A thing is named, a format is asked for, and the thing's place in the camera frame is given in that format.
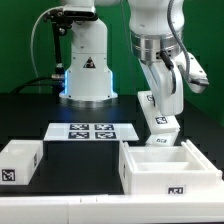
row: open white box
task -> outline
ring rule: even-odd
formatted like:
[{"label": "open white box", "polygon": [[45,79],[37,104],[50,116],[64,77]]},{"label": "open white box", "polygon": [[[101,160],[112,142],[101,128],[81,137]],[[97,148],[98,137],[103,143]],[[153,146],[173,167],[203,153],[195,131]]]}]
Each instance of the open white box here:
[{"label": "open white box", "polygon": [[119,173],[125,194],[189,194],[222,184],[218,170],[189,140],[179,147],[120,143]]}]

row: cable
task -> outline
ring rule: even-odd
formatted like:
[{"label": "cable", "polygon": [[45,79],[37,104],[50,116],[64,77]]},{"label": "cable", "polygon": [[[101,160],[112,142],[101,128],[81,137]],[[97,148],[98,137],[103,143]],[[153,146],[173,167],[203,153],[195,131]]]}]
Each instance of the cable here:
[{"label": "cable", "polygon": [[34,26],[33,26],[33,30],[32,30],[32,34],[31,34],[31,41],[30,41],[30,53],[31,53],[31,60],[32,60],[32,65],[33,65],[33,69],[34,69],[34,72],[35,72],[35,75],[36,75],[36,78],[39,77],[39,74],[38,74],[38,71],[37,71],[37,68],[36,68],[36,64],[35,64],[35,59],[34,59],[34,53],[33,53],[33,43],[34,43],[34,37],[35,37],[35,32],[36,32],[36,28],[37,28],[37,25],[39,24],[40,20],[42,19],[42,17],[49,13],[50,11],[52,10],[58,10],[58,9],[62,9],[62,7],[54,7],[54,8],[50,8],[48,10],[46,10],[45,12],[43,12],[39,18],[36,20]]},{"label": "cable", "polygon": [[167,21],[170,27],[170,30],[174,36],[174,38],[176,39],[177,43],[179,44],[181,50],[184,53],[185,56],[185,60],[186,60],[186,79],[188,82],[191,82],[191,78],[190,78],[190,57],[188,55],[188,52],[184,46],[184,44],[182,43],[181,39],[178,37],[176,30],[173,26],[173,22],[172,22],[172,9],[173,9],[173,4],[174,4],[175,0],[170,0],[169,5],[168,5],[168,9],[167,9]]},{"label": "cable", "polygon": [[13,94],[18,94],[21,90],[23,90],[26,87],[29,86],[50,86],[50,87],[61,87],[60,84],[29,84],[29,85],[24,85],[23,88],[18,89],[17,91],[15,91]]},{"label": "cable", "polygon": [[176,89],[177,89],[177,81],[176,81],[176,75],[174,72],[174,64],[171,61],[167,51],[165,49],[160,51],[160,57],[163,60],[165,66],[171,71],[171,77],[172,77],[172,83],[173,83],[173,88],[172,88],[172,92],[171,94],[176,93]]},{"label": "cable", "polygon": [[31,85],[31,84],[33,84],[35,82],[39,82],[39,81],[42,81],[42,80],[50,80],[50,79],[51,79],[51,77],[38,77],[38,78],[32,79],[32,80],[24,83],[23,85],[16,87],[15,89],[13,89],[11,91],[11,93],[13,93],[13,94],[14,93],[19,93],[26,86],[29,86],[29,85]]},{"label": "cable", "polygon": [[121,14],[122,14],[122,21],[123,21],[123,28],[124,28],[124,33],[125,33],[125,40],[126,40],[126,44],[127,44],[127,48],[128,48],[128,61],[129,61],[129,68],[130,68],[130,74],[131,74],[131,80],[132,80],[132,88],[133,88],[133,93],[136,93],[136,83],[135,83],[135,78],[134,78],[134,69],[133,69],[133,65],[131,63],[131,50],[130,50],[130,46],[129,46],[129,38],[128,38],[128,32],[127,32],[127,28],[126,28],[126,20],[125,20],[125,11],[124,11],[124,5],[123,5],[123,0],[120,0],[120,5],[121,5]]}]

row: white box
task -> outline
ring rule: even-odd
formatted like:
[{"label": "white box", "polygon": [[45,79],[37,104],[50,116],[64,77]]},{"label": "white box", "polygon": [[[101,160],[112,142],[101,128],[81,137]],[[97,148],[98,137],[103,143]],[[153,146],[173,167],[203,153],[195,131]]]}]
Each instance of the white box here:
[{"label": "white box", "polygon": [[180,125],[175,116],[163,116],[154,106],[151,91],[138,92],[138,99],[145,115],[149,129],[153,135],[179,132]]},{"label": "white box", "polygon": [[129,147],[120,143],[119,174],[125,194],[212,191],[222,172],[189,141],[180,147]]},{"label": "white box", "polygon": [[150,135],[146,144],[149,146],[173,146],[177,139],[178,132]]},{"label": "white box", "polygon": [[29,184],[42,157],[42,141],[10,141],[0,153],[0,184]]}]

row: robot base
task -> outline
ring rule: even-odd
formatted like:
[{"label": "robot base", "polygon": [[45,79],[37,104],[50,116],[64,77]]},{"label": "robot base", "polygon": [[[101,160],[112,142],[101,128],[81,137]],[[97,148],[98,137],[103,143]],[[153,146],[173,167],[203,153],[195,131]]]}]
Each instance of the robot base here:
[{"label": "robot base", "polygon": [[64,105],[73,106],[76,108],[102,108],[111,106],[117,103],[117,97],[98,100],[98,101],[85,101],[85,100],[72,100],[68,98],[59,97],[59,102]]}]

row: blue light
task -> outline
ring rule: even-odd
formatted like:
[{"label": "blue light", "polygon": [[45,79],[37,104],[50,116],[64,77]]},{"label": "blue light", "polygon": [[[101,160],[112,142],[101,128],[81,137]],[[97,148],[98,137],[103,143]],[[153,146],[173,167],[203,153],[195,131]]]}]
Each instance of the blue light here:
[{"label": "blue light", "polygon": [[68,93],[68,71],[65,72],[65,89],[64,94],[67,95]]},{"label": "blue light", "polygon": [[111,72],[111,91],[112,92],[114,91],[114,84],[113,84],[113,82],[114,82],[114,73]]}]

